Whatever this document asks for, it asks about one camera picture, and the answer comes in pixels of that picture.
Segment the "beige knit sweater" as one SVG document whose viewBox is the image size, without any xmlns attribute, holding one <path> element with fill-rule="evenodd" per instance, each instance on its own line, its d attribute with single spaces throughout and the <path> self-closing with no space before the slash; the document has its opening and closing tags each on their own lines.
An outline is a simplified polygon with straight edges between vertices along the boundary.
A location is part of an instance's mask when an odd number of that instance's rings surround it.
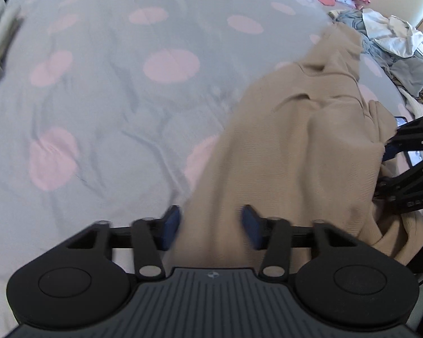
<svg viewBox="0 0 423 338">
<path fill-rule="evenodd" d="M 171 266 L 253 267 L 240 212 L 295 226 L 326 221 L 399 263 L 423 247 L 423 216 L 388 214 L 373 196 L 393 115 L 358 87 L 361 35 L 335 23 L 296 63 L 272 72 L 244 94 L 218 138 L 183 211 Z"/>
</svg>

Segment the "pile of unfolded clothes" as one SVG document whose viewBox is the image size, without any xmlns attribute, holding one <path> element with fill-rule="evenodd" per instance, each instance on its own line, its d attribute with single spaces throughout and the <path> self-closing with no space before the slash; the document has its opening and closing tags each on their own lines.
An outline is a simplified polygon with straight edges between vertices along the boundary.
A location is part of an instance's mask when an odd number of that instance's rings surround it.
<svg viewBox="0 0 423 338">
<path fill-rule="evenodd" d="M 391 79 L 414 116 L 423 116 L 423 33 L 370 8 L 331 10 L 329 16 L 362 36 L 363 53 Z"/>
</svg>

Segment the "grey pink-dotted bed sheet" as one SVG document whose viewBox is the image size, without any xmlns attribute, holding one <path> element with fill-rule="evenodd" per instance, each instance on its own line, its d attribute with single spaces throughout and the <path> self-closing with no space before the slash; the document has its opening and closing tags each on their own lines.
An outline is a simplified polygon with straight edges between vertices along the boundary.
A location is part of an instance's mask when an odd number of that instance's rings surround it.
<svg viewBox="0 0 423 338">
<path fill-rule="evenodd" d="M 0 80 L 0 337 L 7 284 L 96 227 L 183 211 L 245 92 L 335 22 L 317 0 L 9 0 L 21 25 Z M 362 52 L 358 87 L 402 98 Z"/>
</svg>

